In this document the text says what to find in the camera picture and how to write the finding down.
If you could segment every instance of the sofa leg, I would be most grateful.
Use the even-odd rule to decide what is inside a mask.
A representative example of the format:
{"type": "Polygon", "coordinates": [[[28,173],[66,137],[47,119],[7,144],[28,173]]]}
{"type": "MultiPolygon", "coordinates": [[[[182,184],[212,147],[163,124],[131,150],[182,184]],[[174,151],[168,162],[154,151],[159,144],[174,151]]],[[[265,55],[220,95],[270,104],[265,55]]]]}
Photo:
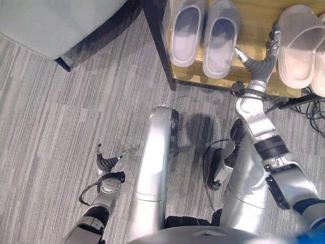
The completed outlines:
{"type": "Polygon", "coordinates": [[[70,72],[71,68],[69,67],[69,65],[67,65],[67,63],[61,58],[57,58],[54,60],[58,65],[60,65],[62,68],[64,68],[64,70],[70,72]]]}

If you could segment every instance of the floor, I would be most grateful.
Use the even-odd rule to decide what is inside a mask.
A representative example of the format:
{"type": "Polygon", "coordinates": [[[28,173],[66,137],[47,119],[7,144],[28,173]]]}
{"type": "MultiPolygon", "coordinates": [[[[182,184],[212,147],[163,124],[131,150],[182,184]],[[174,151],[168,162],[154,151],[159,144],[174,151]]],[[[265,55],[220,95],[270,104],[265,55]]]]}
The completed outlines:
{"type": "MultiPolygon", "coordinates": [[[[121,24],[87,38],[67,57],[71,73],[0,38],[0,243],[58,243],[86,207],[78,195],[96,179],[96,144],[105,157],[127,149],[115,170],[126,181],[105,232],[124,243],[128,207],[144,148],[147,118],[160,103],[181,115],[169,157],[167,215],[211,220],[202,180],[202,155],[227,138],[236,98],[226,90],[177,83],[170,91],[143,12],[134,5],[121,24]]],[[[325,198],[325,139],[290,110],[270,118],[325,198]]],[[[223,190],[211,192],[222,207],[223,190]]],[[[95,191],[86,198],[95,196],[95,191]]],[[[263,235],[297,230],[271,195],[263,235]]]]}

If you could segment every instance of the white slipper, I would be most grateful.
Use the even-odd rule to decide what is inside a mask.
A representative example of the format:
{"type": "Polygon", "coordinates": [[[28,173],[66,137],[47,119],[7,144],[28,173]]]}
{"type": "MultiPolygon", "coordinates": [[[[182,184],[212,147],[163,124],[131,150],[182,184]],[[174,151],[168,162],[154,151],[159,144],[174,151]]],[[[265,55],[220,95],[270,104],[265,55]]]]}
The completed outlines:
{"type": "MultiPolygon", "coordinates": [[[[325,25],[325,13],[319,19],[325,25]]],[[[323,42],[316,49],[315,74],[311,87],[317,95],[325,97],[325,36],[323,42]]]]}
{"type": "Polygon", "coordinates": [[[180,67],[195,61],[200,44],[207,0],[179,0],[174,4],[170,60],[180,67]]]}
{"type": "Polygon", "coordinates": [[[313,80],[316,48],[325,35],[325,25],[305,5],[285,9],[279,19],[281,47],[278,70],[284,84],[307,87],[313,80]]]}
{"type": "Polygon", "coordinates": [[[229,73],[239,27],[239,11],[230,1],[212,4],[204,37],[203,71],[208,77],[221,79],[229,73]]]}

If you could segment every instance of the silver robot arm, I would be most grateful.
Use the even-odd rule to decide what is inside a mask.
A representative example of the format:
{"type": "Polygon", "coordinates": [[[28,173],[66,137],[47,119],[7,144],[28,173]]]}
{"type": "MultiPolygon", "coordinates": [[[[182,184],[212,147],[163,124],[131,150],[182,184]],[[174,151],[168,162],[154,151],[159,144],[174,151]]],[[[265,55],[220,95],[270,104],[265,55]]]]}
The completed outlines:
{"type": "Polygon", "coordinates": [[[281,31],[275,23],[267,43],[264,60],[254,60],[234,47],[237,58],[251,73],[244,95],[236,103],[237,113],[245,132],[269,176],[266,182],[281,209],[291,209],[304,229],[325,228],[325,201],[319,199],[311,180],[299,167],[263,109],[263,93],[275,67],[280,47],[281,31]]]}
{"type": "Polygon", "coordinates": [[[120,195],[121,184],[125,180],[124,172],[111,173],[111,169],[125,155],[104,159],[100,153],[101,145],[97,148],[98,180],[89,185],[80,195],[79,201],[89,206],[86,213],[75,227],[63,239],[64,244],[104,244],[104,230],[112,215],[116,201],[120,195]],[[83,195],[92,187],[97,186],[98,195],[92,204],[83,200],[83,195]]]}

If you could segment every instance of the cable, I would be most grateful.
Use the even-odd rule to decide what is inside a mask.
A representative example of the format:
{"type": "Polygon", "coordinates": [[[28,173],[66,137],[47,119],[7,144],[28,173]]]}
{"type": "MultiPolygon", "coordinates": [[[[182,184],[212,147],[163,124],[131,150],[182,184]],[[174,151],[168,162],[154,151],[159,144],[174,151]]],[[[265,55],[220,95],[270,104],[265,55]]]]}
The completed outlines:
{"type": "MultiPolygon", "coordinates": [[[[311,94],[312,90],[309,87],[306,87],[302,90],[304,94],[311,94]]],[[[291,108],[296,113],[305,115],[309,120],[310,126],[321,136],[325,137],[325,108],[323,107],[325,99],[319,99],[313,102],[308,103],[306,110],[302,108],[302,105],[291,108]]]]}
{"type": "Polygon", "coordinates": [[[204,188],[205,188],[205,191],[206,191],[206,193],[207,193],[207,196],[208,196],[208,199],[209,199],[210,205],[211,205],[211,207],[212,207],[212,209],[213,209],[213,212],[216,212],[216,209],[215,209],[215,207],[213,206],[211,196],[210,196],[210,194],[209,194],[209,192],[208,192],[208,186],[207,186],[207,181],[206,181],[207,178],[206,178],[206,174],[204,173],[204,169],[205,169],[205,166],[204,166],[204,165],[205,165],[205,157],[206,157],[206,155],[207,155],[209,149],[210,149],[214,144],[217,144],[217,143],[219,143],[219,142],[223,142],[223,141],[229,141],[229,139],[221,139],[221,140],[217,140],[217,141],[211,143],[211,144],[207,147],[207,149],[205,150],[205,152],[204,152],[204,154],[203,154],[203,158],[202,158],[202,174],[203,174],[204,188]]]}

